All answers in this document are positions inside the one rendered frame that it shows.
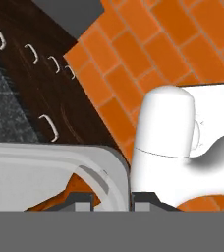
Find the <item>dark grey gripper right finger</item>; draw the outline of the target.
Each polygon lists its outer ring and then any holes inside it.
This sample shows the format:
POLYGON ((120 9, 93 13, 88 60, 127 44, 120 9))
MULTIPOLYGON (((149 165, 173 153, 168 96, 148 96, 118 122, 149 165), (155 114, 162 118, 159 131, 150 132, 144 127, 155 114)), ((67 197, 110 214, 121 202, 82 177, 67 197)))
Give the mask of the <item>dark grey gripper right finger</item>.
POLYGON ((133 192, 132 210, 134 212, 154 212, 157 210, 179 212, 178 208, 162 203, 152 192, 133 192))

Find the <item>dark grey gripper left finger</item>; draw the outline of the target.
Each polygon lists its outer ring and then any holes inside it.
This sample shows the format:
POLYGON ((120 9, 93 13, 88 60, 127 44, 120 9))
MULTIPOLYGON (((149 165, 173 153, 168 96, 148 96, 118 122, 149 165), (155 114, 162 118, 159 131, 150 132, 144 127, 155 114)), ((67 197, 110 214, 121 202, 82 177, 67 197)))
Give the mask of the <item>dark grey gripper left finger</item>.
POLYGON ((69 194, 63 203, 48 208, 47 212, 92 212, 92 200, 92 193, 73 192, 69 194))

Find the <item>dark wood cupboard run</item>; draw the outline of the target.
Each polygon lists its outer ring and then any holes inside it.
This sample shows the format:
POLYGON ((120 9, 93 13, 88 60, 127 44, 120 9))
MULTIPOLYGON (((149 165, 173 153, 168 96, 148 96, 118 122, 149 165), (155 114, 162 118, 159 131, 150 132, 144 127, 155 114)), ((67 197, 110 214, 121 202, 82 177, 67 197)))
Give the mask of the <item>dark wood cupboard run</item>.
POLYGON ((18 101, 38 140, 51 144, 80 144, 117 149, 118 145, 102 122, 77 78, 64 66, 63 55, 77 44, 31 0, 0 0, 0 31, 7 45, 0 50, 0 69, 18 101), (33 54, 26 44, 38 54, 33 54), (48 60, 54 56, 60 72, 48 60), (59 139, 54 137, 47 121, 38 117, 47 114, 55 124, 59 139))

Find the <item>pale grey rounded tray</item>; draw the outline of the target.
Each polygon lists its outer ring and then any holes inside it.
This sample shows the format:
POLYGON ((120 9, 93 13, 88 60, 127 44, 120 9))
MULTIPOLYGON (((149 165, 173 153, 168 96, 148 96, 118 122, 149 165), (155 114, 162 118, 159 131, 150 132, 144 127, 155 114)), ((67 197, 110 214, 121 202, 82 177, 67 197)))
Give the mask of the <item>pale grey rounded tray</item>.
POLYGON ((74 174, 99 198, 96 211, 130 208, 129 168, 115 149, 0 143, 0 212, 25 211, 58 195, 74 174))

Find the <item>grey appliance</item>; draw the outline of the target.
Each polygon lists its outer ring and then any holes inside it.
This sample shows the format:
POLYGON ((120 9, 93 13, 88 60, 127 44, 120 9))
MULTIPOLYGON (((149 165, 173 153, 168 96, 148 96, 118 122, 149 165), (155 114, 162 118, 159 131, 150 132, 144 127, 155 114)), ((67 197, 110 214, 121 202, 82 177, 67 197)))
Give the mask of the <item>grey appliance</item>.
POLYGON ((101 0, 31 1, 75 39, 104 13, 101 0))

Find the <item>white rounded object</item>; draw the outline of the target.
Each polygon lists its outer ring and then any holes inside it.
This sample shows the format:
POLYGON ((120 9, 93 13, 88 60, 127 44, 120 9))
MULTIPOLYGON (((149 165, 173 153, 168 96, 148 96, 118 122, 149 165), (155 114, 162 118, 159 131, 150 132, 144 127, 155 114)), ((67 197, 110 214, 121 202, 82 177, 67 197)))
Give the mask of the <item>white rounded object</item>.
POLYGON ((224 84, 162 86, 140 107, 131 192, 224 211, 224 84))

